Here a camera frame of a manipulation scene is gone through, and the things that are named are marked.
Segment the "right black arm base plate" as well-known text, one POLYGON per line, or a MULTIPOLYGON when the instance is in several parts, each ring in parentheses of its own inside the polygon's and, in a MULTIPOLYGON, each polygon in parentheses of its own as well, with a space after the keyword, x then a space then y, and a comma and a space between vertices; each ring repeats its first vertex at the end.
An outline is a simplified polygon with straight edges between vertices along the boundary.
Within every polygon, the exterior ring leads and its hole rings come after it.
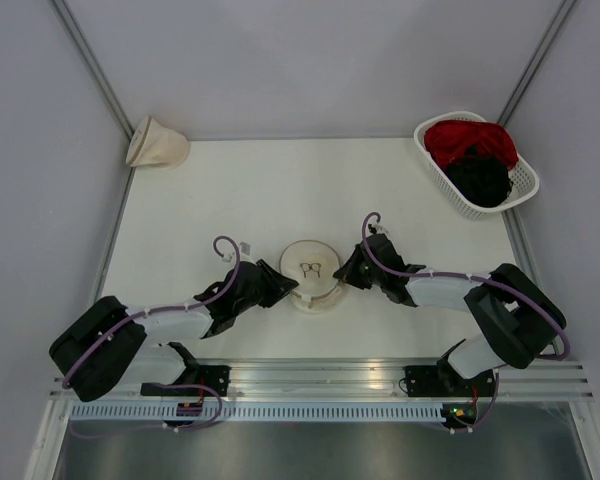
POLYGON ((492 371, 465 379, 453 369, 434 365, 404 368, 407 395, 410 398, 491 398, 496 390, 492 371))

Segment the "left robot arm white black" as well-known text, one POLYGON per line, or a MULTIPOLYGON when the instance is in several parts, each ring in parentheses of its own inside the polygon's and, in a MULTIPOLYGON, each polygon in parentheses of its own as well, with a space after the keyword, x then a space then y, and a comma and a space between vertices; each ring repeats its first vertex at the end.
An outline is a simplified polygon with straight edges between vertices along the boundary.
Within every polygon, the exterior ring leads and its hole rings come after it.
POLYGON ((218 336, 239 315, 273 307, 298 285, 264 260, 241 260, 223 280, 178 304, 130 308, 105 296, 52 342, 49 356, 63 375, 63 388, 83 402, 125 384, 166 386, 186 396, 200 373, 184 341, 218 336))

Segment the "black bra in basket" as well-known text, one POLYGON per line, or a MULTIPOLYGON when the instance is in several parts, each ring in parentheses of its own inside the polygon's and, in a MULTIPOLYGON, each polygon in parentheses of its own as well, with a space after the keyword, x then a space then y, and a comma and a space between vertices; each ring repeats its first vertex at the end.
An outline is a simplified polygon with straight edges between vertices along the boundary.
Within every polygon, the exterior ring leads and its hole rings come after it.
POLYGON ((501 205, 512 192, 506 165, 475 146, 452 160, 444 172, 466 200, 483 208, 501 205))

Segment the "aluminium mounting rail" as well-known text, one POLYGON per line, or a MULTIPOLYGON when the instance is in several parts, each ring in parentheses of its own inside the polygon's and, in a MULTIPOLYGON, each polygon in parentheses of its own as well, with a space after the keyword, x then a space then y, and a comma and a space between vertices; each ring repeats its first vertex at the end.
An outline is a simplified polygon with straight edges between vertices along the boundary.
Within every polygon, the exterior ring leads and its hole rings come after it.
MULTIPOLYGON (((199 359, 198 365, 230 367, 230 383, 225 398, 232 400, 384 401, 404 395, 412 401, 470 401, 462 398, 410 398, 407 395, 404 368, 411 365, 436 366, 431 359, 199 359)), ((496 385, 493 396, 504 402, 593 399, 585 371, 574 361, 537 360, 525 370, 503 367, 493 374, 496 385)), ((476 399, 487 401, 491 398, 476 399)))

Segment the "red bra in basket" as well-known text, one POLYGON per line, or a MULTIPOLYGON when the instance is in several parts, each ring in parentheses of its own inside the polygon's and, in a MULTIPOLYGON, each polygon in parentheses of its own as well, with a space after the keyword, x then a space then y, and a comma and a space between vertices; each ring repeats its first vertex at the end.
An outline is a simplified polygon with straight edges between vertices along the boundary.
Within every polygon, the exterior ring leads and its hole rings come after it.
POLYGON ((471 155, 493 156, 508 170, 518 163, 512 138, 503 127, 490 122, 439 121, 425 132, 424 146, 442 170, 471 155))

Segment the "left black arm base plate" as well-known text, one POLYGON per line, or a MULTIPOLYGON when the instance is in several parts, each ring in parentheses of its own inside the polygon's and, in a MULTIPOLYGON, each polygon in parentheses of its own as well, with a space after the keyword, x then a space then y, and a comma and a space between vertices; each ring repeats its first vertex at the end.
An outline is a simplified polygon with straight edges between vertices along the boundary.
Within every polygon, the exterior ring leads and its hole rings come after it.
POLYGON ((171 383, 143 383, 140 394, 144 397, 213 398, 210 390, 219 396, 227 395, 230 367, 227 365, 198 365, 186 367, 171 383))

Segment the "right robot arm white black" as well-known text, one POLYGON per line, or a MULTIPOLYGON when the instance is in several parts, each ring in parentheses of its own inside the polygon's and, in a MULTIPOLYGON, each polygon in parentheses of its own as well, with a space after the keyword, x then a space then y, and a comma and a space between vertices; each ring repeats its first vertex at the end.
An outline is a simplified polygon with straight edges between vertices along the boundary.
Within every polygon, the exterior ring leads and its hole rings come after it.
POLYGON ((442 272, 406 263, 389 237, 362 240, 333 277, 361 290, 379 288, 393 303, 466 312, 479 333, 452 346, 429 374, 437 396, 460 396, 492 378, 495 369, 527 368, 559 337, 566 319, 515 265, 503 263, 486 274, 442 272))

